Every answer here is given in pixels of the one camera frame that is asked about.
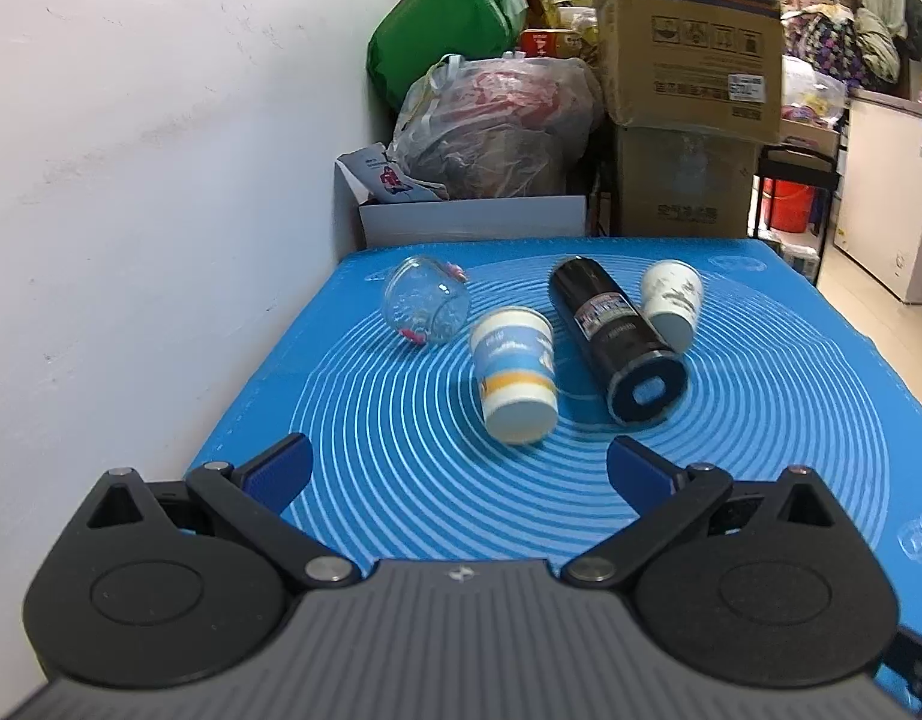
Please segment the blue sailboat paper cup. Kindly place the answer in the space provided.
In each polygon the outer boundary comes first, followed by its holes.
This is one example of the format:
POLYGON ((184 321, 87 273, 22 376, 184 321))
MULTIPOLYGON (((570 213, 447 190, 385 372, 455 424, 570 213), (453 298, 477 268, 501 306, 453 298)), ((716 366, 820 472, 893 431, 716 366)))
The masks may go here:
POLYGON ((506 445, 536 444, 558 422, 554 330, 537 310, 504 305, 469 337, 485 429, 506 445))

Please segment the red plastic bucket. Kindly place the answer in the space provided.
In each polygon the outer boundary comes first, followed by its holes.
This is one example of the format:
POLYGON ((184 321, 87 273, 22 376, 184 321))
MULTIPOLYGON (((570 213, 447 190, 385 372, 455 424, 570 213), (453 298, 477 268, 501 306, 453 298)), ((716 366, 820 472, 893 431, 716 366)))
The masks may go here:
POLYGON ((812 215, 812 187, 797 182, 767 179, 763 185, 763 223, 783 232, 806 232, 812 215))

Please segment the clear glass jar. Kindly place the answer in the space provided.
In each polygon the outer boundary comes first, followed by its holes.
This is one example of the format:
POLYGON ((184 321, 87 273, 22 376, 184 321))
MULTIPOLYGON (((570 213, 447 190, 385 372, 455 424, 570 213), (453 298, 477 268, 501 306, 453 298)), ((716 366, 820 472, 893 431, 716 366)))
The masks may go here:
POLYGON ((391 271, 381 309, 388 327, 410 343, 449 343, 469 317, 467 275, 454 263, 410 255, 391 271))

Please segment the blue silicone baking mat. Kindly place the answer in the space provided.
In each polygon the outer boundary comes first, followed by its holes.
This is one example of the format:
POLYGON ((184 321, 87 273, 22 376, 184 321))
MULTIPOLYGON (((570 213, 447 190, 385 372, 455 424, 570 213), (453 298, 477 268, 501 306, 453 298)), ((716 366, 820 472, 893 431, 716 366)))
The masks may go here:
MULTIPOLYGON (((700 273, 705 298, 684 398, 639 440, 677 463, 709 461, 739 479, 815 468, 869 541, 922 634, 922 408, 903 380, 803 277, 753 241, 552 239, 433 244, 459 265, 470 309, 550 310, 558 262, 584 255, 636 294, 664 259, 700 273)), ((290 433, 314 449, 295 527, 371 569, 396 559, 462 569, 439 592, 402 578, 409 606, 367 596, 345 619, 344 674, 280 689, 314 718, 910 717, 915 700, 882 674, 864 699, 774 706, 719 699, 636 653, 604 596, 564 610, 531 589, 632 520, 605 454, 618 427, 565 327, 555 328, 560 421, 531 447, 483 427, 464 340, 417 349, 381 316, 402 252, 350 255, 244 385, 199 450, 241 463, 290 433)))

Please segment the black cylindrical bottle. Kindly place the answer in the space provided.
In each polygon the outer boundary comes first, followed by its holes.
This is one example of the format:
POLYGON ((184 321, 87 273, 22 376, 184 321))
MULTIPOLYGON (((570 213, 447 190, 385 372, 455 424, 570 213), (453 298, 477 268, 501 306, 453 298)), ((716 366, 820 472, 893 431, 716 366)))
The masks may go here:
POLYGON ((655 422, 685 394, 685 362, 599 262, 575 255, 555 265, 548 297, 615 422, 655 422))

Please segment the colourful clothes pile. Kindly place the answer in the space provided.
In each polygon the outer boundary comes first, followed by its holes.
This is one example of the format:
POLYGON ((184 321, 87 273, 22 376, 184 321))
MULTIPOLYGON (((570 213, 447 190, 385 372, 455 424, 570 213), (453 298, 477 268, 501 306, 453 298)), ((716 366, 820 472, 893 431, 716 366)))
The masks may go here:
POLYGON ((890 91, 902 62, 895 37, 861 0, 781 0, 785 54, 848 91, 890 91))

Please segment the white chest freezer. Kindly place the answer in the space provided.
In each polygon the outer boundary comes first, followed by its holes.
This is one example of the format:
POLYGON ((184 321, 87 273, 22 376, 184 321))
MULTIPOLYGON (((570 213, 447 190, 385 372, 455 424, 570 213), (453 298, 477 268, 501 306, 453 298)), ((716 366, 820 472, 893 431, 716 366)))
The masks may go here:
POLYGON ((922 104, 849 101, 835 245, 900 302, 922 305, 922 104))

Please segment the lower brown cardboard box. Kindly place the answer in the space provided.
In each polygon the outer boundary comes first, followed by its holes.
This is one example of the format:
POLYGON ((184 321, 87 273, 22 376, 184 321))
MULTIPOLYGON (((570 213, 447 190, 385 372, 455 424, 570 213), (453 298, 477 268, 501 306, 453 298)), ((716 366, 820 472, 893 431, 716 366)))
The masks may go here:
POLYGON ((655 128, 617 133, 618 219, 628 238, 747 236, 760 146, 655 128))

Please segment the clear plastic bag of clothes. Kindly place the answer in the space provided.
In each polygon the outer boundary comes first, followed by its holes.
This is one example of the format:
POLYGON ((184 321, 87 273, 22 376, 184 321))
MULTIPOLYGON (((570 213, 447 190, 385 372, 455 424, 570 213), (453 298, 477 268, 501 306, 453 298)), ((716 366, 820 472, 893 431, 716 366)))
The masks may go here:
POLYGON ((560 195, 602 115, 582 60, 448 54, 410 87, 388 156, 451 199, 560 195))

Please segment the green fabric bag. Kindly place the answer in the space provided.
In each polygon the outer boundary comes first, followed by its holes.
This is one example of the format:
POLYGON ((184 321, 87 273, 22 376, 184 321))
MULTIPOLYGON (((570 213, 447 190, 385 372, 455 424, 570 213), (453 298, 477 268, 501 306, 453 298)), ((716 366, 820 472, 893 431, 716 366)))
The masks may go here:
POLYGON ((526 13, 527 0, 399 0, 368 43, 368 76, 386 106, 399 109, 443 55, 493 59, 513 49, 526 13))

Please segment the white ink-print paper cup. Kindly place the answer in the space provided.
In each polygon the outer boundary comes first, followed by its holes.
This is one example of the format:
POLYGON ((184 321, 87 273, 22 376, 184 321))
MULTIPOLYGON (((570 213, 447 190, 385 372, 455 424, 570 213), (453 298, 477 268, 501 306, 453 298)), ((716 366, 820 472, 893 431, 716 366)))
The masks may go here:
POLYGON ((641 314, 678 354, 696 337, 705 289, 698 271, 680 260, 660 260, 641 277, 641 314))

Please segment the upper brown cardboard box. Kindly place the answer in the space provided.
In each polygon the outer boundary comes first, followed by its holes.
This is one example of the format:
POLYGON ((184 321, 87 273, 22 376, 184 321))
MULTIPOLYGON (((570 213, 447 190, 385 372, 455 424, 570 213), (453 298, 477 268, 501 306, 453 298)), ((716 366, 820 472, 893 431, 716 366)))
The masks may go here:
POLYGON ((612 121, 773 143, 780 137, 780 0, 596 0, 612 121))

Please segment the black metal stool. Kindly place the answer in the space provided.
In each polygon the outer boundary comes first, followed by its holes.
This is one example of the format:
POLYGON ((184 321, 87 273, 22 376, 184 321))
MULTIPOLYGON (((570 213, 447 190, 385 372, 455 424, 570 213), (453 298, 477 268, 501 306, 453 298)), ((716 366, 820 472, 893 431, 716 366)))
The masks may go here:
POLYGON ((817 286, 831 234, 831 210, 840 188, 838 161, 817 149, 796 145, 763 146, 753 174, 749 236, 765 242, 801 277, 817 286), (792 184, 789 195, 807 193, 803 231, 785 231, 776 224, 778 190, 792 184))

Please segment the white open cardboard box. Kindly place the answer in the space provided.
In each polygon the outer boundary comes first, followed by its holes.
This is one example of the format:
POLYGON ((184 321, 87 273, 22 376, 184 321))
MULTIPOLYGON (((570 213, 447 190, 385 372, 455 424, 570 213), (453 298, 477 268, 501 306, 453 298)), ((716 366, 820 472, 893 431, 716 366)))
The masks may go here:
POLYGON ((432 242, 582 238, 588 232, 582 195, 443 199, 386 156, 381 143, 342 154, 344 177, 368 249, 432 242))

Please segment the brown cardboard box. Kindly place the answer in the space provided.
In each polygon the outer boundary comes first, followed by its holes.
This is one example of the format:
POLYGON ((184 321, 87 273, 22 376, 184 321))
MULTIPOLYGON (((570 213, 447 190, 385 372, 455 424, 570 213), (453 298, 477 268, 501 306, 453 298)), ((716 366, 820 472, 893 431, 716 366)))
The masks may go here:
POLYGON ((617 133, 618 219, 628 238, 747 236, 760 146, 655 128, 617 133))
POLYGON ((773 143, 780 137, 780 0, 596 0, 612 121, 773 143))

